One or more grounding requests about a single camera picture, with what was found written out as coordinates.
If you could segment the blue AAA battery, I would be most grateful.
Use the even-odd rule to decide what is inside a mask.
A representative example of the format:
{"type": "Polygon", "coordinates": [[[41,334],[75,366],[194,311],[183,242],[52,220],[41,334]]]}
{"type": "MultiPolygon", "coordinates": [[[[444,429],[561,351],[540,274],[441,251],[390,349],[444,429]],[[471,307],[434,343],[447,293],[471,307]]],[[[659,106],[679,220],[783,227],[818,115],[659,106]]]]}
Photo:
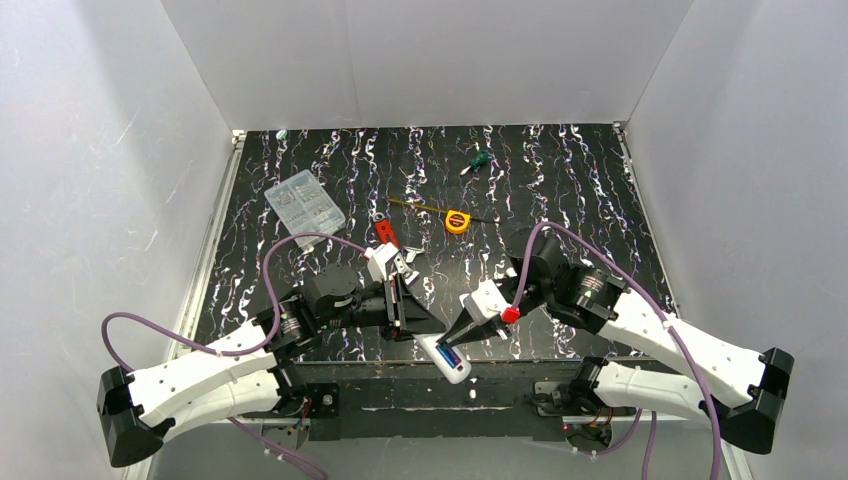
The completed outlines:
{"type": "Polygon", "coordinates": [[[452,369],[456,369],[458,371],[462,369],[461,364],[463,359],[453,348],[444,344],[438,344],[436,349],[452,369]]]}

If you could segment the white remote control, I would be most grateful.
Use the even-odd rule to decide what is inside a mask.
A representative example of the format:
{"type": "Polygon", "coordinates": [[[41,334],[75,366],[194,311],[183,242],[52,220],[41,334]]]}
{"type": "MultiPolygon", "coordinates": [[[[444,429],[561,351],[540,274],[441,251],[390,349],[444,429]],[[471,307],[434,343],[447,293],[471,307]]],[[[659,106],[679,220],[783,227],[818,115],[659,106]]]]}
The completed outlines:
{"type": "Polygon", "coordinates": [[[448,346],[442,334],[417,334],[413,339],[450,384],[459,384],[468,378],[470,362],[455,347],[448,346]]]}

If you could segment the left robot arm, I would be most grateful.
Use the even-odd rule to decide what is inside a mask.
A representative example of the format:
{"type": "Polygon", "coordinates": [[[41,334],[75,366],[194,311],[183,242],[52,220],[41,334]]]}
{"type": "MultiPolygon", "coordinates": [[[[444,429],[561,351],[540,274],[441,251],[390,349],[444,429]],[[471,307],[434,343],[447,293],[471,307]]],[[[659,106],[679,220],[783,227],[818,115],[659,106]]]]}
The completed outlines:
{"type": "Polygon", "coordinates": [[[207,352],[104,372],[97,412],[110,464],[136,464],[182,433],[246,413],[277,412],[298,421],[336,417],[339,386],[306,382],[293,361],[317,347],[324,332],[346,327],[377,327],[388,340],[415,341],[453,384],[470,372],[468,361],[441,343],[444,323],[401,275],[362,286],[353,270],[330,265],[207,352]]]}

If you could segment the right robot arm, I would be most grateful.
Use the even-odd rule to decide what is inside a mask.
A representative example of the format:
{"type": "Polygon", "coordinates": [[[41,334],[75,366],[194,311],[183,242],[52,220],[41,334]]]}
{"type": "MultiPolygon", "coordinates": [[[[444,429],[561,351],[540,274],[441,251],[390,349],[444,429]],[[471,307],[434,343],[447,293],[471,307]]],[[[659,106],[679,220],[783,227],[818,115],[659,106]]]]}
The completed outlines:
{"type": "Polygon", "coordinates": [[[662,371],[586,357],[565,381],[538,383],[531,397],[542,416],[633,408],[704,423],[744,451],[769,454],[788,394],[794,359],[779,348],[757,352],[718,339],[665,312],[611,261],[571,261],[543,222],[517,231],[507,246],[513,274],[481,283],[437,344],[449,362],[458,346],[507,337],[537,309],[574,329],[647,354],[662,371]]]}

